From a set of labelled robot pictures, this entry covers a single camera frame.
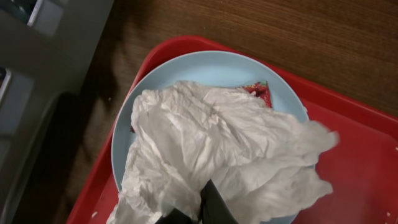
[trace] brown wood surface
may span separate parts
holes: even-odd
[[[65,223],[144,57],[184,34],[398,116],[397,0],[116,0],[77,103],[55,113],[15,223]]]

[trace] plastic tray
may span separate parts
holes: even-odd
[[[169,39],[148,54],[130,91],[158,65],[202,50],[241,54],[202,37]],[[397,224],[398,118],[262,63],[294,89],[310,119],[340,135],[339,145],[323,153],[316,168],[322,179],[331,182],[334,192],[301,211],[294,223]],[[112,135],[113,127],[67,220],[69,224],[105,223],[118,202],[111,168]]]

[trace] black object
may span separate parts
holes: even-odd
[[[203,224],[238,224],[229,212],[213,181],[209,180],[200,192],[201,205],[199,220]],[[167,217],[160,218],[156,224],[194,224],[188,216],[174,209]]]

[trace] light blue plate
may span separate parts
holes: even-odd
[[[268,81],[275,110],[293,114],[300,121],[308,120],[305,108],[288,84],[267,66],[251,58],[221,51],[204,51],[186,54],[169,60],[153,69],[130,93],[124,102],[114,127],[112,139],[113,175],[121,189],[124,165],[129,146],[135,139],[130,132],[134,99],[143,90],[159,90],[178,80],[192,80],[205,85],[234,88]],[[289,224],[296,215],[274,218],[267,223]]]

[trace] crumpled napkin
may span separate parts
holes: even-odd
[[[337,135],[268,108],[243,89],[181,81],[134,101],[119,204],[107,223],[155,223],[173,208],[197,219],[212,180],[240,224],[293,215],[332,193],[314,169]]]

